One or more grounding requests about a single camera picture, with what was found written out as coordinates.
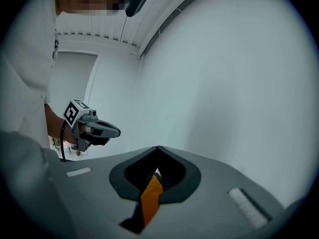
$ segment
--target person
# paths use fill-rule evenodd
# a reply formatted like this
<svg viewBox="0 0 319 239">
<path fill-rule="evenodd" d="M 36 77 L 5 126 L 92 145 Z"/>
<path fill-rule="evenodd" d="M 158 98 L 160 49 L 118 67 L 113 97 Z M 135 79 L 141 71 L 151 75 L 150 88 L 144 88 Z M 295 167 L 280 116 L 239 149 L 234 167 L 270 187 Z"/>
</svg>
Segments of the person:
<svg viewBox="0 0 319 239">
<path fill-rule="evenodd" d="M 29 0 L 0 48 L 0 129 L 17 131 L 49 148 L 64 119 L 50 108 L 49 80 L 59 45 L 56 20 L 62 13 L 118 10 L 122 0 Z M 69 125 L 64 140 L 75 144 Z"/>
</svg>

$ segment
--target black dark corner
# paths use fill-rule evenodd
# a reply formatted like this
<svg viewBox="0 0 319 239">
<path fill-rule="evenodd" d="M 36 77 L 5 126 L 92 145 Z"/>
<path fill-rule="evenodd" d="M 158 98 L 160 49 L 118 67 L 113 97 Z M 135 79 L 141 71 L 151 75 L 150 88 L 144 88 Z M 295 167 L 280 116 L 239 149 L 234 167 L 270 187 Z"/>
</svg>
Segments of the black dark corner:
<svg viewBox="0 0 319 239">
<path fill-rule="evenodd" d="M 110 182 L 121 198 L 138 202 L 157 168 L 163 184 L 160 204 L 183 202 L 200 183 L 200 171 L 193 163 L 162 146 L 116 165 L 110 172 Z"/>
</svg>

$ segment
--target white wall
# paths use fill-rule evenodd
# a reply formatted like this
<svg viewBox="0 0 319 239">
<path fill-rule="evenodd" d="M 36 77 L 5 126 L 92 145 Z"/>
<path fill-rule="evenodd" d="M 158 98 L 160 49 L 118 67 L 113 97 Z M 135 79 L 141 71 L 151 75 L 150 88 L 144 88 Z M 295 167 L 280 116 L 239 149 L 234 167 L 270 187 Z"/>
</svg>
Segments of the white wall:
<svg viewBox="0 0 319 239">
<path fill-rule="evenodd" d="M 86 158 L 105 157 L 128 152 L 133 98 L 140 60 L 115 49 L 102 52 L 94 65 L 85 94 L 85 103 L 97 111 L 100 120 L 121 130 L 121 136 L 105 146 L 91 146 Z"/>
<path fill-rule="evenodd" d="M 285 0 L 196 0 L 142 58 L 130 148 L 224 161 L 289 205 L 318 163 L 308 35 Z"/>
<path fill-rule="evenodd" d="M 59 52 L 50 78 L 50 107 L 63 116 L 70 99 L 84 100 L 97 56 Z"/>
</svg>

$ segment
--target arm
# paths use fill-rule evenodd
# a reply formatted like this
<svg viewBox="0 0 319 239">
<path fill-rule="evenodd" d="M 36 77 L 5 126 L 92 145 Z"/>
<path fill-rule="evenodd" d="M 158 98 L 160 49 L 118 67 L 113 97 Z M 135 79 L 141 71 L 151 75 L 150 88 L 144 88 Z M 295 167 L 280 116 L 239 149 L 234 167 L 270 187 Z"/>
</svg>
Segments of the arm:
<svg viewBox="0 0 319 239">
<path fill-rule="evenodd" d="M 51 107 L 47 104 L 44 105 L 44 111 L 45 111 L 45 118 L 46 118 L 46 126 L 48 130 L 48 135 L 60 139 L 60 131 L 62 124 L 64 122 L 64 119 L 58 117 Z M 84 132 L 84 128 L 80 127 L 80 134 Z M 75 138 L 72 135 L 71 127 L 69 124 L 65 127 L 64 130 L 64 140 L 71 143 L 76 144 Z"/>
</svg>

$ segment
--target orange object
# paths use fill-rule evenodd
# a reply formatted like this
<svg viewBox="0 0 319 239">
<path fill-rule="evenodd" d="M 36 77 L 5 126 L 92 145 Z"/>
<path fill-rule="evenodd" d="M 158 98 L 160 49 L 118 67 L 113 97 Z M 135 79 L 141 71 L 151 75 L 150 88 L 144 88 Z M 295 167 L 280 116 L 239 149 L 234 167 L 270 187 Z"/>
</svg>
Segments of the orange object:
<svg viewBox="0 0 319 239">
<path fill-rule="evenodd" d="M 159 209 L 159 196 L 163 193 L 163 187 L 155 175 L 141 195 L 141 206 L 146 226 Z"/>
</svg>

